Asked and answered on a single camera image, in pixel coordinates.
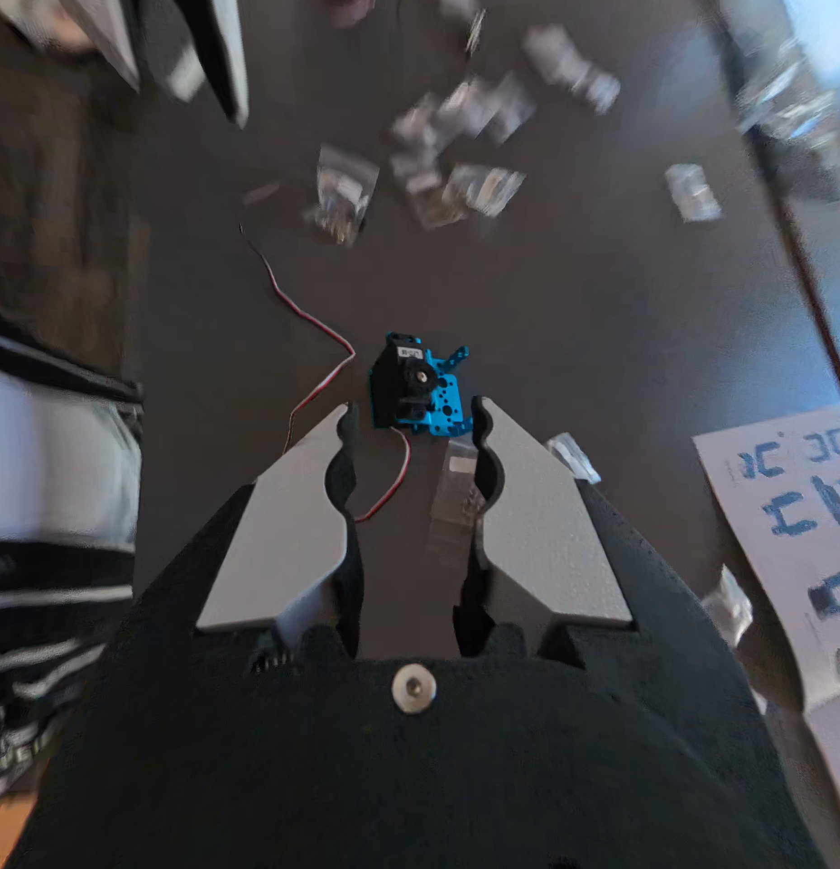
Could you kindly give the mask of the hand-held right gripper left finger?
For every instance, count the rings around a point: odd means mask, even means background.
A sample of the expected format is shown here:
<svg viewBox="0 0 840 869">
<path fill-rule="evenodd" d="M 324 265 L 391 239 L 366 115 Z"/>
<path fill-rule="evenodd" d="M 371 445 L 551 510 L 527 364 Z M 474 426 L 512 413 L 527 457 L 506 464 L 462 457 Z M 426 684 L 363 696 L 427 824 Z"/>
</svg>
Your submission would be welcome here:
<svg viewBox="0 0 840 869">
<path fill-rule="evenodd" d="M 307 630 L 328 625 L 356 656 L 364 575 L 347 505 L 356 431 L 357 407 L 343 403 L 258 477 L 198 632 L 268 629 L 293 653 Z"/>
</svg>

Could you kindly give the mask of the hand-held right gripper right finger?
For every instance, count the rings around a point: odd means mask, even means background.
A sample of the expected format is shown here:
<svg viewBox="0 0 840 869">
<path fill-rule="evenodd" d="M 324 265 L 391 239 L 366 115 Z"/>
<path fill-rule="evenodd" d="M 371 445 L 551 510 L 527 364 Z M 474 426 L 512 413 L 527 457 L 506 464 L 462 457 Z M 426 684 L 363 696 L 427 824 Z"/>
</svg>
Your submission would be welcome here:
<svg viewBox="0 0 840 869">
<path fill-rule="evenodd" d="M 466 578 L 454 607 L 464 657 L 500 625 L 526 650 L 566 658 L 572 626 L 627 631 L 633 615 L 570 467 L 489 397 L 472 399 L 474 520 Z"/>
</svg>

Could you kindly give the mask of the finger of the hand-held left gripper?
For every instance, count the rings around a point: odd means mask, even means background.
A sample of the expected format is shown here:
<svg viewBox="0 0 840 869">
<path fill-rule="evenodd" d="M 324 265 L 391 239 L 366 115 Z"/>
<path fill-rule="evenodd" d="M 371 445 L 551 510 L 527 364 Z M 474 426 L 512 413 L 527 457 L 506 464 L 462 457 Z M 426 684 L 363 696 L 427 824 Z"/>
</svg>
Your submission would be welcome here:
<svg viewBox="0 0 840 869">
<path fill-rule="evenodd" d="M 99 55 L 134 90 L 140 73 L 119 1 L 0 1 L 1 19 L 34 49 L 59 57 Z"/>
<path fill-rule="evenodd" d="M 183 103 L 208 82 L 224 114 L 245 128 L 250 114 L 248 72 L 237 1 L 175 1 L 190 40 L 165 84 Z"/>
</svg>

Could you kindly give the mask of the black servo with blue bracket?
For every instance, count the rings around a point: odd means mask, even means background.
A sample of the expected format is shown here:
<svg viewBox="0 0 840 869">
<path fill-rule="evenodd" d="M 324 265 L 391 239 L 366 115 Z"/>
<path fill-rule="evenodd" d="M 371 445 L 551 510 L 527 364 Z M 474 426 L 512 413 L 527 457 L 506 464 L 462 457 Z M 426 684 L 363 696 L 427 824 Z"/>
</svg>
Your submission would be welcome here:
<svg viewBox="0 0 840 869">
<path fill-rule="evenodd" d="M 389 332 L 369 372 L 374 426 L 442 438 L 471 433 L 456 377 L 468 358 L 466 346 L 437 358 L 413 334 Z"/>
</svg>

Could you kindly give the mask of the dark grey desk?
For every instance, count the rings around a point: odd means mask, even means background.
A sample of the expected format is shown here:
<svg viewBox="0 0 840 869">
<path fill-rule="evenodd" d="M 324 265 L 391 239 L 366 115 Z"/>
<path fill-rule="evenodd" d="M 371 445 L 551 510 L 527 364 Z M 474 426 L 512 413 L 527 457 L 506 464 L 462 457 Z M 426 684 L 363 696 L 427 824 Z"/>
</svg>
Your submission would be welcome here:
<svg viewBox="0 0 840 869">
<path fill-rule="evenodd" d="M 711 493 L 694 435 L 840 399 L 768 197 L 735 130 L 714 21 L 694 2 L 489 2 L 468 63 L 436 2 L 378 2 L 334 29 L 319 2 L 246 2 L 250 119 L 210 91 L 144 103 L 133 192 L 150 228 L 137 338 L 145 397 L 134 585 L 148 586 L 283 448 L 288 416 L 344 353 L 274 299 L 263 264 L 357 357 L 296 417 L 301 437 L 360 405 L 360 514 L 403 446 L 370 421 L 386 333 L 445 355 L 469 346 L 465 401 L 490 397 L 537 440 L 575 437 L 602 492 L 703 596 L 727 565 L 754 604 L 740 654 L 755 688 L 797 708 L 796 667 Z M 546 84 L 523 38 L 562 24 L 621 82 L 605 115 Z M 425 231 L 393 184 L 394 118 L 468 74 L 513 71 L 531 120 L 501 147 L 458 138 L 446 167 L 526 178 L 492 221 Z M 306 220 L 321 146 L 380 169 L 351 246 Z M 664 173 L 702 166 L 722 209 L 684 223 Z"/>
</svg>

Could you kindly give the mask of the clear bag of dark screws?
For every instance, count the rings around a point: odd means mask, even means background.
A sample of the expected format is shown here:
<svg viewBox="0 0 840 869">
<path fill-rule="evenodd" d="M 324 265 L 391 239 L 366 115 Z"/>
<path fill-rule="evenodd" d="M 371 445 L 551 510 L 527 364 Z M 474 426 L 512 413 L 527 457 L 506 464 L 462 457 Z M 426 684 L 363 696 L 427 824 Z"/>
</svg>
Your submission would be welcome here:
<svg viewBox="0 0 840 869">
<path fill-rule="evenodd" d="M 570 433 L 563 432 L 555 435 L 545 442 L 544 447 L 569 469 L 576 480 L 590 485 L 600 483 L 599 473 Z"/>
</svg>

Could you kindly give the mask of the flat clear bag white label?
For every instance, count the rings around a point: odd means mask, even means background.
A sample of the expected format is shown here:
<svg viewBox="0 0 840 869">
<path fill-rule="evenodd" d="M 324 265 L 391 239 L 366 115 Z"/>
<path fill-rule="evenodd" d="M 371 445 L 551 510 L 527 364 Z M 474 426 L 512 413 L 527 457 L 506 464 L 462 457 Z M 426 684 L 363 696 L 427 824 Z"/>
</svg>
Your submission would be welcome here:
<svg viewBox="0 0 840 869">
<path fill-rule="evenodd" d="M 443 568 L 463 570 L 484 498 L 475 484 L 478 451 L 470 434 L 447 442 L 430 510 L 427 552 Z"/>
</svg>

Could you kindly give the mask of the cluster of clear screw bags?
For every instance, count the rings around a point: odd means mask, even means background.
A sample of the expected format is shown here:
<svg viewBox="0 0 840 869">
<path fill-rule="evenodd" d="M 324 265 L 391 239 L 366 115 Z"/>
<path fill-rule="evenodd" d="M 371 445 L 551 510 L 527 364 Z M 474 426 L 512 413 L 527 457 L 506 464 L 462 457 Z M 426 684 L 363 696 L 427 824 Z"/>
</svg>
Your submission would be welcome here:
<svg viewBox="0 0 840 869">
<path fill-rule="evenodd" d="M 458 138 L 486 136 L 502 145 L 536 112 L 520 79 L 506 74 L 496 85 L 478 76 L 460 82 L 445 98 L 425 93 L 397 116 L 390 133 L 403 149 L 390 168 L 418 223 L 438 229 L 472 214 L 494 219 L 524 181 L 522 172 L 473 163 L 444 172 L 441 158 Z M 338 148 L 321 146 L 317 163 L 317 203 L 306 220 L 336 244 L 351 246 L 366 222 L 380 169 Z"/>
</svg>

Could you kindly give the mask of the crumpled clear parts bag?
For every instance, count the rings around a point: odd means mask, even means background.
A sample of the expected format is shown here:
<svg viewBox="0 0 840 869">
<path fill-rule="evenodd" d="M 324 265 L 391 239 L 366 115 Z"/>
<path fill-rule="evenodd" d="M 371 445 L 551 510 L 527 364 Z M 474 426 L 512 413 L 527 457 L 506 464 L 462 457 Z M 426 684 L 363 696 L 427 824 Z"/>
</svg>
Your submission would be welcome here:
<svg viewBox="0 0 840 869">
<path fill-rule="evenodd" d="M 754 623 L 754 608 L 727 565 L 721 566 L 719 581 L 701 598 L 701 606 L 719 636 L 737 650 Z"/>
</svg>

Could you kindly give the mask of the person's white undershirt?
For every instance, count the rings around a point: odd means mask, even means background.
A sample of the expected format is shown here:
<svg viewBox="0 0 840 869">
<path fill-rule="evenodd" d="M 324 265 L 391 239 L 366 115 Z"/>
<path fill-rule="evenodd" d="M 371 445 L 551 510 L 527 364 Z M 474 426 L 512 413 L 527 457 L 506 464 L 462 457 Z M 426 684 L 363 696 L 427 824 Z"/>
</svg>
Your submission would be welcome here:
<svg viewBox="0 0 840 869">
<path fill-rule="evenodd" d="M 112 402 L 0 372 L 0 541 L 133 553 L 142 465 Z"/>
</svg>

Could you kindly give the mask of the long clear plastic bag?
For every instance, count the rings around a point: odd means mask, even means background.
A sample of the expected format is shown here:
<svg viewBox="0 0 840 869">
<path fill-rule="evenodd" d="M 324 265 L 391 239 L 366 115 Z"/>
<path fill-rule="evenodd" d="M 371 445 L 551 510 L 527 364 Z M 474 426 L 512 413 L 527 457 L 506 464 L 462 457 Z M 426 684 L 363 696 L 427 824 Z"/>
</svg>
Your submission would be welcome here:
<svg viewBox="0 0 840 869">
<path fill-rule="evenodd" d="M 605 115 L 621 92 L 621 82 L 588 60 L 562 24 L 530 27 L 523 49 L 539 77 L 587 103 L 597 115 Z"/>
</svg>

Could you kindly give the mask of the small clear plastic bag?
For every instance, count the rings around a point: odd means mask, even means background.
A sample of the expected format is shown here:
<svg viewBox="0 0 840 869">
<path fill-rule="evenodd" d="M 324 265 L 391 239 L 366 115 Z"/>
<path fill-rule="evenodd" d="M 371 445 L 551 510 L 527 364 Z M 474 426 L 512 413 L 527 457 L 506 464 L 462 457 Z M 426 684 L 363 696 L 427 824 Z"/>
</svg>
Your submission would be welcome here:
<svg viewBox="0 0 840 869">
<path fill-rule="evenodd" d="M 668 191 L 684 223 L 713 223 L 722 209 L 704 169 L 695 163 L 676 163 L 664 173 Z"/>
</svg>

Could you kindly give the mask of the heap of clear plastic wrappers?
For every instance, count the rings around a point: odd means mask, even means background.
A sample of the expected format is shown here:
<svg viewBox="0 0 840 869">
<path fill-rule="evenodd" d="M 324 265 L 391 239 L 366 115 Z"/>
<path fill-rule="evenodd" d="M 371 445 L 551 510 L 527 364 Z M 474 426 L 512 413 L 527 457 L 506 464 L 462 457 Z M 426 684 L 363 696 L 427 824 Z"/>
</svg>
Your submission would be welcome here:
<svg viewBox="0 0 840 869">
<path fill-rule="evenodd" d="M 774 142 L 815 152 L 836 143 L 836 92 L 820 82 L 795 38 L 756 54 L 735 106 L 741 135 L 758 129 Z"/>
</svg>

